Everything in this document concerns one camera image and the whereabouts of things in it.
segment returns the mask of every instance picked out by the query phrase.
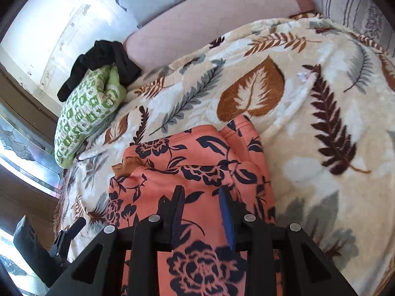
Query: coral floral fabric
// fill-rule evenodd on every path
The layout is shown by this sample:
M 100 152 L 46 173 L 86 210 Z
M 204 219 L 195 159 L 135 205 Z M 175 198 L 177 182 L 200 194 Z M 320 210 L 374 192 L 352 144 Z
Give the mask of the coral floral fabric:
M 227 245 L 218 203 L 220 186 L 247 209 L 275 221 L 269 174 L 259 136 L 243 115 L 220 132 L 203 125 L 184 132 L 133 145 L 124 152 L 143 166 L 130 176 L 110 181 L 107 221 L 117 228 L 133 226 L 156 213 L 158 202 L 168 199 L 176 186 L 185 189 L 182 234 L 172 253 L 158 253 L 161 295 L 244 295 L 246 255 Z M 122 294 L 127 294 L 130 254 L 126 256 Z M 280 274 L 278 289 L 281 294 Z

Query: green checkered fabric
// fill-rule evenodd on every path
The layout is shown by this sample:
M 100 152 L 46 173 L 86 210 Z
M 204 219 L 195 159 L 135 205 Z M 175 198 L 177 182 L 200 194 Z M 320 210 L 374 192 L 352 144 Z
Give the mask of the green checkered fabric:
M 126 96 L 118 69 L 106 65 L 88 70 L 62 108 L 55 134 L 55 159 L 69 168 L 83 141 L 115 111 Z

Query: striped fabric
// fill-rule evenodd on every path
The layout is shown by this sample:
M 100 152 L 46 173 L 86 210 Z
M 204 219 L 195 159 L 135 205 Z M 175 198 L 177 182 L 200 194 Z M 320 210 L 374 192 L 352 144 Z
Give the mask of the striped fabric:
M 362 33 L 395 56 L 395 33 L 372 0 L 322 0 L 326 18 Z

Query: metal rivet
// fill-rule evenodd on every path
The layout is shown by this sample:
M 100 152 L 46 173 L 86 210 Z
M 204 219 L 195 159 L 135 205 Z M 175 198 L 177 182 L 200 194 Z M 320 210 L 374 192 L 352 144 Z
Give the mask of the metal rivet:
M 106 234 L 112 234 L 115 231 L 115 226 L 113 225 L 108 225 L 104 228 L 104 232 Z
M 150 222 L 158 222 L 158 221 L 160 221 L 160 216 L 157 215 L 157 214 L 153 214 L 153 215 L 148 217 L 148 220 Z
M 297 223 L 295 223 L 295 222 L 293 222 L 293 223 L 290 225 L 290 230 L 292 230 L 292 231 L 298 232 L 298 231 L 300 231 L 301 229 L 302 229 L 302 227 L 300 227 L 300 225 L 297 224 Z
M 256 221 L 256 217 L 253 214 L 248 213 L 244 216 L 244 220 L 248 222 L 253 222 Z

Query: beige blanket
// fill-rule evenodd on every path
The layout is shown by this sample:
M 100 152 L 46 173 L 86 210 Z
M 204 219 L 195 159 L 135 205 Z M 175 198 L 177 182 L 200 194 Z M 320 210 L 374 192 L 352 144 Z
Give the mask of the beige blanket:
M 58 229 L 88 220 L 70 258 L 103 228 L 130 142 L 241 113 L 261 135 L 277 223 L 300 223 L 359 295 L 377 294 L 395 269 L 394 59 L 320 16 L 244 25 L 132 84 L 66 175 Z

